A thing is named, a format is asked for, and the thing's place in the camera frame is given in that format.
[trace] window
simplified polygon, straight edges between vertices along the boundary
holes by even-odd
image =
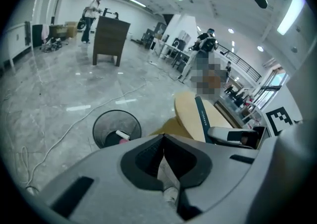
[[[285,83],[287,78],[286,72],[279,68],[274,70],[269,77],[266,85],[262,86],[260,91],[255,96],[255,104],[261,110],[265,107],[266,104],[276,95],[278,90],[282,87]]]

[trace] desk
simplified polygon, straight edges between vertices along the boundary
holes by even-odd
[[[177,58],[178,57],[181,57],[181,59],[179,59],[179,60],[183,60],[184,58],[188,58],[189,59],[189,55],[187,54],[187,53],[185,53],[185,52],[179,52],[179,53],[177,53],[176,54],[176,56],[175,56],[175,58],[174,58],[174,60],[173,60],[173,62],[172,62],[172,67],[174,68],[174,66],[176,65],[176,63],[177,63]]]
[[[172,52],[173,52],[174,50],[176,50],[176,51],[178,51],[178,52],[181,52],[180,49],[178,49],[177,47],[172,46],[172,45],[170,45],[170,44],[164,43],[164,46],[167,46],[167,47],[169,47],[170,49],[172,49],[171,52],[170,52],[171,54],[172,54]],[[160,54],[159,54],[159,57],[161,57],[161,58],[163,58],[163,57],[169,58],[170,56],[168,56],[168,55],[163,55],[163,54],[162,54],[162,53],[163,53],[163,50],[164,50],[164,46],[163,46],[163,48],[162,48],[162,50],[161,50],[161,52],[160,52]]]

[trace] ceiling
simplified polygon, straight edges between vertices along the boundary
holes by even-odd
[[[276,32],[282,21],[291,0],[267,0],[267,9],[261,9],[253,0],[137,0],[147,6],[156,14],[186,13],[196,17],[197,24],[203,29],[211,25],[218,25],[225,28],[233,28],[240,39],[249,38],[255,46],[262,45],[270,56],[277,60],[290,60],[288,66],[294,68],[301,59],[292,58],[298,56],[290,54],[292,43],[301,47],[299,53],[305,54],[311,43],[311,36],[315,35],[317,29],[309,21],[314,18],[310,15],[302,17],[299,22],[303,25],[301,36],[295,32],[296,27],[288,36],[281,36]],[[223,33],[221,37],[227,43],[231,43],[232,36]]]

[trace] white cable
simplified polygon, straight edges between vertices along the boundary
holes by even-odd
[[[28,186],[30,185],[30,183],[31,183],[32,180],[33,180],[34,172],[35,172],[35,170],[37,169],[37,167],[38,167],[39,165],[41,165],[42,163],[45,162],[45,160],[46,160],[47,156],[49,155],[49,153],[51,152],[51,150],[52,150],[55,146],[57,146],[57,145],[64,139],[64,137],[67,135],[67,133],[71,130],[71,128],[72,128],[75,124],[77,124],[77,123],[79,123],[80,121],[84,120],[84,119],[85,119],[87,116],[89,116],[90,113],[93,112],[94,110],[96,110],[96,109],[98,109],[98,108],[100,108],[100,107],[102,107],[102,106],[108,104],[109,102],[112,102],[112,101],[114,101],[114,100],[116,100],[116,99],[120,99],[120,98],[126,96],[127,94],[130,94],[130,93],[133,93],[133,92],[139,90],[140,88],[144,87],[144,86],[147,84],[147,81],[151,81],[151,80],[146,80],[145,78],[142,78],[142,79],[145,81],[145,83],[144,83],[142,86],[140,86],[140,87],[138,87],[138,88],[136,88],[136,89],[134,89],[134,90],[131,90],[131,91],[129,91],[129,92],[126,92],[125,94],[123,94],[123,95],[121,95],[121,96],[119,96],[119,97],[113,98],[113,99],[111,99],[111,100],[109,100],[109,101],[107,101],[107,102],[105,102],[105,103],[103,103],[103,104],[101,104],[101,105],[99,105],[99,106],[93,108],[93,109],[92,109],[88,114],[86,114],[84,117],[82,117],[82,118],[79,119],[78,121],[74,122],[74,123],[69,127],[69,129],[64,133],[64,135],[63,135],[55,144],[53,144],[53,145],[49,148],[49,150],[46,152],[46,154],[45,154],[43,160],[42,160],[41,162],[37,163],[30,173],[29,173],[29,169],[28,169],[28,167],[29,167],[29,161],[28,161],[28,159],[29,159],[29,157],[28,157],[29,153],[28,153],[27,148],[26,148],[25,146],[23,146],[22,149],[21,149],[21,152],[22,152],[21,156],[22,156],[23,165],[24,165],[25,169],[27,170],[27,182],[22,182],[22,181],[20,181],[20,183],[26,184],[26,187],[28,187]]]
[[[165,71],[163,68],[160,68],[160,67],[158,67],[157,65],[155,65],[155,64],[153,64],[153,63],[151,63],[151,62],[152,62],[152,61],[147,61],[148,64],[150,64],[150,65],[156,67],[157,69],[159,69],[160,71],[166,73],[166,75],[167,75],[168,77],[170,77],[173,81],[176,81],[176,80],[177,80],[177,79],[173,79],[173,77],[169,75],[169,72]]]

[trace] white desk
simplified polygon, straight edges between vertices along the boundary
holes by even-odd
[[[170,52],[170,54],[172,54],[173,53],[173,51],[178,51],[178,52],[181,52],[181,50],[180,49],[178,49],[177,47],[175,47],[175,46],[172,46],[172,45],[170,45],[170,44],[167,44],[167,43],[164,43],[164,46],[167,46],[168,48],[171,48],[171,52]],[[164,50],[164,46],[163,46],[163,48],[162,48],[162,51],[161,51],[161,53],[159,54],[159,57],[166,57],[166,58],[169,58],[170,56],[168,56],[167,54],[162,54],[163,53],[163,50]]]

